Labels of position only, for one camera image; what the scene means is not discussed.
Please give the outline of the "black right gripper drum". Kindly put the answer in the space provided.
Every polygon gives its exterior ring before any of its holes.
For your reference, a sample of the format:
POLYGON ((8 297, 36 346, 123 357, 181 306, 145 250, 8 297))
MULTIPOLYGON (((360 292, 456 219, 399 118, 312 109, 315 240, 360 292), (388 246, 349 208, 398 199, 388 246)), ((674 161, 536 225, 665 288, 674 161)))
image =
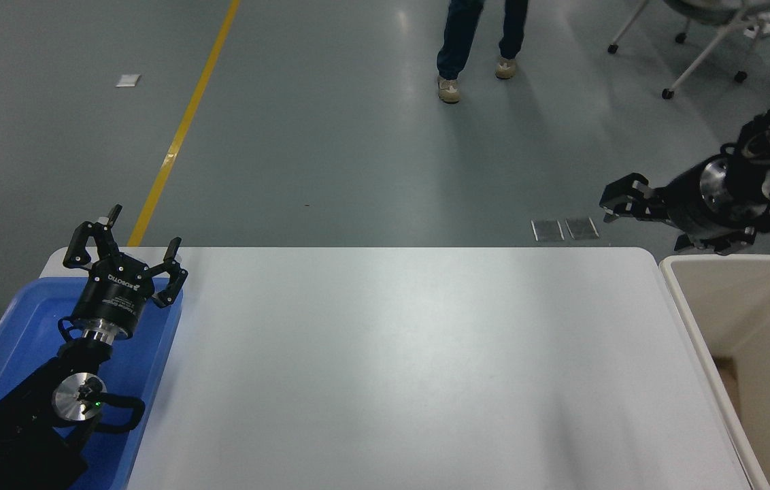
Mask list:
POLYGON ((720 237, 725 227, 718 222, 703 199, 700 189, 705 168, 715 158, 708 158, 676 176, 659 189, 671 224, 690 237, 720 237))

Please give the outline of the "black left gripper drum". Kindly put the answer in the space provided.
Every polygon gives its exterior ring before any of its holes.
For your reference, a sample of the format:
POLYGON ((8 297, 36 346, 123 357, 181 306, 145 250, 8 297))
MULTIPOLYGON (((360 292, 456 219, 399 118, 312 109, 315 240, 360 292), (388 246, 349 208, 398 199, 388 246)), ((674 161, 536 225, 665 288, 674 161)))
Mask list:
POLYGON ((116 337, 130 339, 152 294, 148 264, 124 253, 102 258, 89 270, 71 313, 72 328, 83 331, 108 325, 116 337))

